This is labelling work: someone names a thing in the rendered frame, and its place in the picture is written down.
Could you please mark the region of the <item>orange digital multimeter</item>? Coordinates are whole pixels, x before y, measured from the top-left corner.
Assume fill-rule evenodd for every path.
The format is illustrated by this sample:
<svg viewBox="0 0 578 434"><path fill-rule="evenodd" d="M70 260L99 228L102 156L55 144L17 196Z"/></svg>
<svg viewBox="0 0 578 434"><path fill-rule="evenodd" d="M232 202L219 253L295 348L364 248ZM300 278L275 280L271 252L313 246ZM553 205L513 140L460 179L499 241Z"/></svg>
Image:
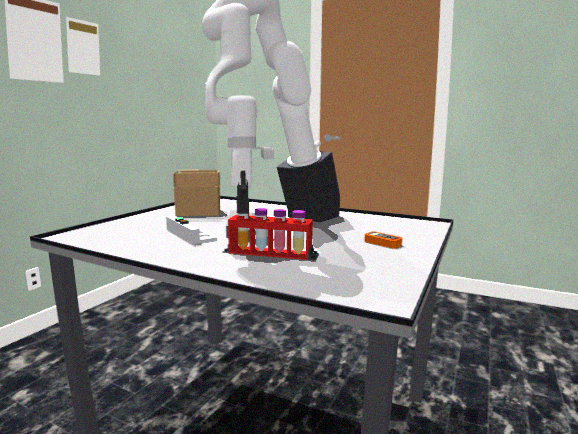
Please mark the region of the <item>orange digital multimeter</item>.
<svg viewBox="0 0 578 434"><path fill-rule="evenodd" d="M402 246L402 237L384 234L380 232L369 232L364 236L364 242L384 246L388 248L395 249Z"/></svg>

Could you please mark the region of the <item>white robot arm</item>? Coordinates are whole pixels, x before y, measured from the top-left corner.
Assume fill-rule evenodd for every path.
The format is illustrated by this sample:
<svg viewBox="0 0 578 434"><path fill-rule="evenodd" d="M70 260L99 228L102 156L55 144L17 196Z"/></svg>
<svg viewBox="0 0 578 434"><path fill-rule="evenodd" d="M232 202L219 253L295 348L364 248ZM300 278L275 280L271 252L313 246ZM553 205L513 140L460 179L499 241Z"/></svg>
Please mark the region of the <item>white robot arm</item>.
<svg viewBox="0 0 578 434"><path fill-rule="evenodd" d="M221 48L221 60L206 84L207 118L212 124L227 125L229 148L261 149L263 159L274 159L274 149L255 148L258 116L255 98L216 97L219 79L251 62L250 16L256 14L256 32L266 63L277 74L273 93L289 149L287 163L293 167L313 164L321 158L317 151L321 142L314 144L306 106L311 84L301 51L287 41L279 0L217 0L206 12L204 34L211 41L220 40Z"/></svg>

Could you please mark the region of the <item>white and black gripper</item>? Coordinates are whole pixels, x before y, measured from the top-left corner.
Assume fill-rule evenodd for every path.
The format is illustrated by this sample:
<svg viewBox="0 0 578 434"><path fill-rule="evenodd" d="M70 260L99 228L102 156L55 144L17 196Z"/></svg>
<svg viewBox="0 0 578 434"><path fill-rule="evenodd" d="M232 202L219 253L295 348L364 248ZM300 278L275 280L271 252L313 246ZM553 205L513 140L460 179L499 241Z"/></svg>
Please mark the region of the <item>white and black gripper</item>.
<svg viewBox="0 0 578 434"><path fill-rule="evenodd" d="M229 148L232 150L232 187L237 186L237 213L249 213L248 186L252 178L252 148ZM245 173L246 171L246 173ZM241 172L241 174L240 174ZM249 183L249 185L248 185ZM247 186L246 186L247 185Z"/></svg>

